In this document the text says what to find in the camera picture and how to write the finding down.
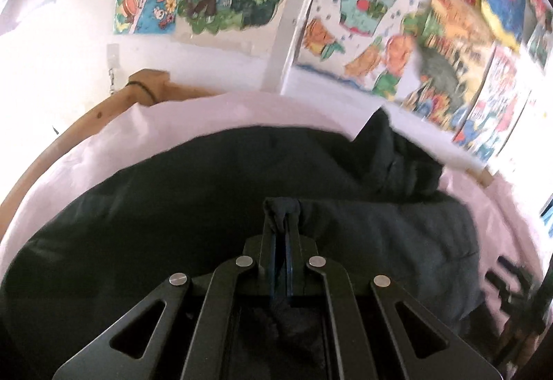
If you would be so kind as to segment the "pink duvet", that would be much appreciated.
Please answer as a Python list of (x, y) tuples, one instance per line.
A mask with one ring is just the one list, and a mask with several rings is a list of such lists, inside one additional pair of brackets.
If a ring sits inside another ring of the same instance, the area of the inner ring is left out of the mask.
[(163, 278), (200, 277), (265, 225), (296, 224), (364, 287), (384, 273), (451, 327), (500, 256), (542, 275), (548, 247), (509, 185), (479, 186), (392, 127), (265, 93), (133, 105), (31, 188), (1, 245), (1, 328), (81, 347)]

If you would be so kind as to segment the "black puffer jacket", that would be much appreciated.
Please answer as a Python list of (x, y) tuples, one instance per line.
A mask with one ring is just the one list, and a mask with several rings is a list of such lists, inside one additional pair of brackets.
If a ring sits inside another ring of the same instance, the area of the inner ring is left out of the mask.
[(484, 300), (470, 211), (383, 110), (356, 138), (253, 126), (194, 138), (73, 200), (1, 285), (1, 375), (49, 379), (171, 274), (212, 272), (296, 226), (357, 289), (384, 274), (454, 331)]

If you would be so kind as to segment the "oranges and cup drawing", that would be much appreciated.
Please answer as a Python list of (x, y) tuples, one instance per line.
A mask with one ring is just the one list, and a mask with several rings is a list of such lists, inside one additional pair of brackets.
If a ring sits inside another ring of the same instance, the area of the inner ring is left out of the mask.
[(388, 101), (405, 92), (428, 0), (312, 0), (297, 65)]

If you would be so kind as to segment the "white wall socket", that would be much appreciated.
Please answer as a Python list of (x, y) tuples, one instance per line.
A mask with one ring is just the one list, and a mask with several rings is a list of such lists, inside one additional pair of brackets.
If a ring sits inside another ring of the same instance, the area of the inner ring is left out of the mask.
[(119, 68), (119, 45), (107, 45), (107, 66), (110, 79), (110, 94), (115, 93), (115, 71)]

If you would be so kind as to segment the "landscape hills drawing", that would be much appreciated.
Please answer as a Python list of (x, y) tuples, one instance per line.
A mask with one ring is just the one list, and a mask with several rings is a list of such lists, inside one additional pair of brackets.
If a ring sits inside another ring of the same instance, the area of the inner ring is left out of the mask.
[(482, 87), (495, 37), (482, 14), (464, 0), (430, 0), (417, 45), (420, 84), (402, 106), (455, 132)]

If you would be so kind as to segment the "2024 collage drawing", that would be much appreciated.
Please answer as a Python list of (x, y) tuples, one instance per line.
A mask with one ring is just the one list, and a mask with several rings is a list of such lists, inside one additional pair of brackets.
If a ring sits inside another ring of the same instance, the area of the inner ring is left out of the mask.
[(454, 143), (488, 164), (503, 149), (532, 91), (533, 61), (529, 51), (497, 46), (474, 105)]

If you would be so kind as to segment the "red haired kid drawing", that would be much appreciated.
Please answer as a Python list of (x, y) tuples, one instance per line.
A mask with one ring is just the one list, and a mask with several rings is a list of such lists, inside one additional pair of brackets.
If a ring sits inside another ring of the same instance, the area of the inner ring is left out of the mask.
[(535, 26), (529, 37), (529, 56), (545, 70), (552, 52), (552, 6), (547, 0), (529, 0)]

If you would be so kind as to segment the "wooden bed frame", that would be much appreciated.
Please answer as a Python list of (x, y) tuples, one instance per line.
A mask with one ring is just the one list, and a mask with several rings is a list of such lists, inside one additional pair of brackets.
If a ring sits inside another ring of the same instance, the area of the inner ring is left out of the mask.
[(353, 123), (274, 93), (215, 93), (141, 70), (64, 131), (1, 207), (1, 254), (43, 228), (125, 240), (188, 228), (252, 228), (268, 199), (408, 199), (445, 171), (488, 169), (451, 143), (414, 137), (387, 109)]

